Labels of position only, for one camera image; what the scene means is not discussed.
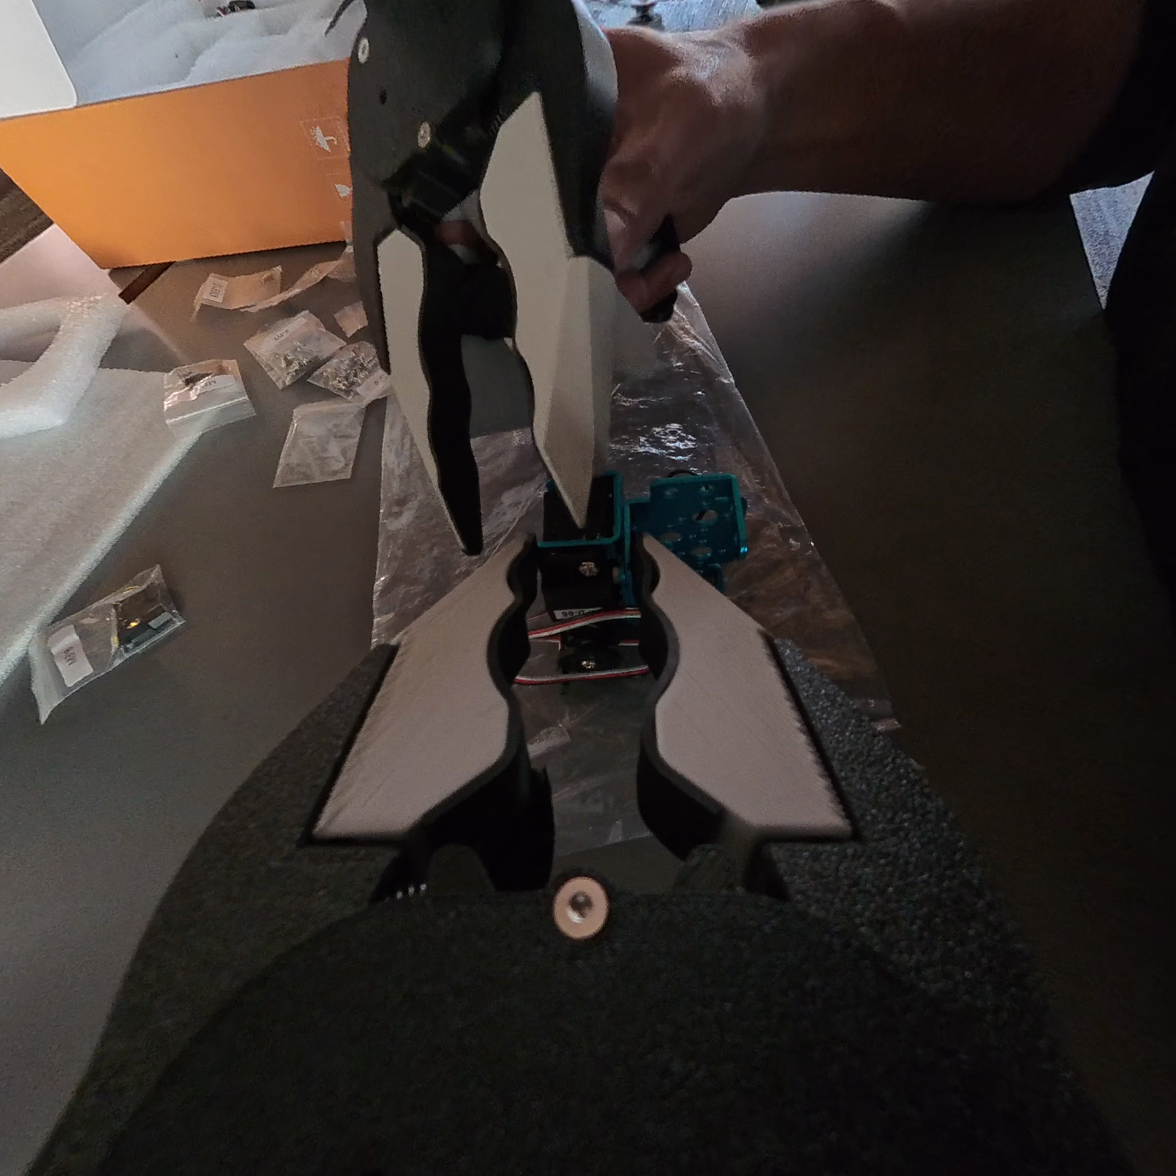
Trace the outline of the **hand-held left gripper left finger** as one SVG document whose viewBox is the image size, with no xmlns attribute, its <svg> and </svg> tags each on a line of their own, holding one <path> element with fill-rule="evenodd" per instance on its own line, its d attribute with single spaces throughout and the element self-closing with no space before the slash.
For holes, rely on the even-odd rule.
<svg viewBox="0 0 1176 1176">
<path fill-rule="evenodd" d="M 315 842 L 410 845 L 450 816 L 475 836 L 521 831 L 532 773 L 513 687 L 535 596 L 535 538 L 517 536 L 402 632 Z"/>
</svg>

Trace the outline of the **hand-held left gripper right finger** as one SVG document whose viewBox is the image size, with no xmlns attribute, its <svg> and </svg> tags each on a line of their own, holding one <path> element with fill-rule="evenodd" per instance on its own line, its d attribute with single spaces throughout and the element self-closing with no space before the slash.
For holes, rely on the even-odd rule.
<svg viewBox="0 0 1176 1176">
<path fill-rule="evenodd" d="M 654 538 L 639 541 L 639 813 L 659 840 L 848 840 L 850 818 L 768 634 Z"/>
</svg>

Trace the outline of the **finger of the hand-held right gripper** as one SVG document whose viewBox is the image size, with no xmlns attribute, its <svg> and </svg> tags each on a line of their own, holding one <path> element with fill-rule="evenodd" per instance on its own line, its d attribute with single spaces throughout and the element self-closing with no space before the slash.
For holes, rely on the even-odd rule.
<svg viewBox="0 0 1176 1176">
<path fill-rule="evenodd" d="M 513 347 L 532 383 L 533 439 L 566 510 L 586 529 L 608 452 L 615 286 L 601 263 L 572 254 L 537 94 L 501 126 L 479 206 L 513 285 Z"/>
<path fill-rule="evenodd" d="M 466 556 L 482 552 L 479 472 L 470 439 L 457 294 L 464 266 L 397 228 L 377 246 L 391 390 Z"/>
</svg>

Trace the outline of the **blue perforated metal bracket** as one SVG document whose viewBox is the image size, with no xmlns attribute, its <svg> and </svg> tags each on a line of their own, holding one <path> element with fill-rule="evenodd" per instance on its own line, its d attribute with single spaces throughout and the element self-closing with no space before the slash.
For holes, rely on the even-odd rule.
<svg viewBox="0 0 1176 1176">
<path fill-rule="evenodd" d="M 725 592 L 725 569 L 748 556 L 741 485 L 732 474 L 677 470 L 626 501 L 630 538 L 648 534 Z"/>
</svg>

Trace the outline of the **black servo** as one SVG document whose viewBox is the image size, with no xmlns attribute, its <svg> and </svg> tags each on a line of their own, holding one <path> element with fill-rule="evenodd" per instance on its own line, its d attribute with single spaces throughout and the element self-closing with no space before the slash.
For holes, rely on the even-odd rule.
<svg viewBox="0 0 1176 1176">
<path fill-rule="evenodd" d="M 639 611 L 633 605 L 624 481 L 617 472 L 593 479 L 586 523 L 579 527 L 553 481 L 542 496 L 537 540 L 539 590 L 548 621 L 535 641 L 555 643 L 555 665 L 570 682 L 633 680 L 648 674 L 639 660 Z"/>
</svg>

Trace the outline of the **person's right hand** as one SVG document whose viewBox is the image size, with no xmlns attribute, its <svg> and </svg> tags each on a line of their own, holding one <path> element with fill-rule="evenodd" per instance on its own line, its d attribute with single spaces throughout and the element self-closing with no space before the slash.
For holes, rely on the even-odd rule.
<svg viewBox="0 0 1176 1176">
<path fill-rule="evenodd" d="M 639 263 L 670 219 L 684 245 L 739 195 L 765 137 L 766 99 L 750 21 L 714 32 L 606 32 L 617 101 L 601 199 L 615 283 L 639 312 L 686 281 L 675 248 Z"/>
</svg>

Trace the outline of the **pile of clear screw bags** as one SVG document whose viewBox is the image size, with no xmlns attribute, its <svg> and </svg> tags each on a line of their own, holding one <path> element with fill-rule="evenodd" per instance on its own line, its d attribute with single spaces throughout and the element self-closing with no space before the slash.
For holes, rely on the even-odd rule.
<svg viewBox="0 0 1176 1176">
<path fill-rule="evenodd" d="M 390 377 L 379 367 L 375 347 L 360 339 L 368 327 L 362 303 L 335 312 L 335 328 L 306 308 L 293 308 L 293 303 L 326 281 L 353 283 L 353 248 L 309 266 L 288 288 L 282 288 L 282 276 L 280 265 L 240 276 L 213 272 L 195 294 L 191 319 L 197 321 L 200 312 L 257 319 L 271 310 L 291 310 L 271 325 L 249 327 L 244 350 L 277 390 L 308 383 L 328 398 L 293 408 L 273 487 L 348 479 L 366 410 L 390 394 Z M 193 441 L 253 416 L 233 357 L 197 361 L 166 376 L 164 421 L 177 439 Z"/>
</svg>

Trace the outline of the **large clear plastic bag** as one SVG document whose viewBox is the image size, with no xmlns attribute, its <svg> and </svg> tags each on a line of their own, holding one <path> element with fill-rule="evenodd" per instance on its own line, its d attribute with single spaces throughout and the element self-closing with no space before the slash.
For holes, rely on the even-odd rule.
<svg viewBox="0 0 1176 1176">
<path fill-rule="evenodd" d="M 655 332 L 657 365 L 613 390 L 610 467 L 630 496 L 677 470 L 732 474 L 746 501 L 748 558 L 725 572 L 726 596 L 806 660 L 874 722 L 894 732 L 887 685 L 865 636 L 817 554 L 735 388 L 692 294 Z M 464 581 L 450 530 L 397 405 L 384 425 L 373 643 L 393 641 Z M 532 763 L 552 785 L 555 856 L 648 834 L 639 818 L 641 678 L 517 689 Z"/>
</svg>

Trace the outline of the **orange cardboard box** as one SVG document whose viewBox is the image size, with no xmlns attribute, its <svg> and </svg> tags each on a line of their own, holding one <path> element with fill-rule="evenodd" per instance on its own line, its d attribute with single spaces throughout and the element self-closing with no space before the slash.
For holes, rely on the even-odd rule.
<svg viewBox="0 0 1176 1176">
<path fill-rule="evenodd" d="M 4 2 L 2 172 L 102 268 L 350 241 L 362 2 Z"/>
</svg>

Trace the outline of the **zip bag with black parts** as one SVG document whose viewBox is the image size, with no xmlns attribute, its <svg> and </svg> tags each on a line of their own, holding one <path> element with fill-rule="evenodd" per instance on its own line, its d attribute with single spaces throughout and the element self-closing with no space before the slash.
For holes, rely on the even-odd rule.
<svg viewBox="0 0 1176 1176">
<path fill-rule="evenodd" d="M 29 649 L 31 692 L 44 725 L 62 702 L 177 634 L 184 618 L 158 565 L 120 590 L 38 632 Z"/>
</svg>

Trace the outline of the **white foam block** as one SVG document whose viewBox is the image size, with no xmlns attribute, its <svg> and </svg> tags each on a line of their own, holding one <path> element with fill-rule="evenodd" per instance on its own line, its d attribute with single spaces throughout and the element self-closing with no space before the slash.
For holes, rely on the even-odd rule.
<svg viewBox="0 0 1176 1176">
<path fill-rule="evenodd" d="M 45 299 L 2 310 L 2 345 L 51 334 L 40 359 L 2 383 L 2 439 L 58 428 L 69 419 L 126 314 L 118 296 Z"/>
</svg>

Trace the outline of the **white foam sheet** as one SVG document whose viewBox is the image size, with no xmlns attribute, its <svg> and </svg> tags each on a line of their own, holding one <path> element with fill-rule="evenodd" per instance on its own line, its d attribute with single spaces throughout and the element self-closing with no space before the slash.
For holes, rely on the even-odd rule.
<svg viewBox="0 0 1176 1176">
<path fill-rule="evenodd" d="M 100 370 L 62 427 L 2 441 L 2 680 L 195 445 L 164 381 Z"/>
</svg>

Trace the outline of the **person's black clothing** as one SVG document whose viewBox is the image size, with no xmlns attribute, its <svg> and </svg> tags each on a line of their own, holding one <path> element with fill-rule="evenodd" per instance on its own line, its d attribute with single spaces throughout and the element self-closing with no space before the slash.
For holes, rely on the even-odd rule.
<svg viewBox="0 0 1176 1176">
<path fill-rule="evenodd" d="M 1174 157 L 1143 194 L 1107 301 L 1120 463 L 1174 611 Z"/>
</svg>

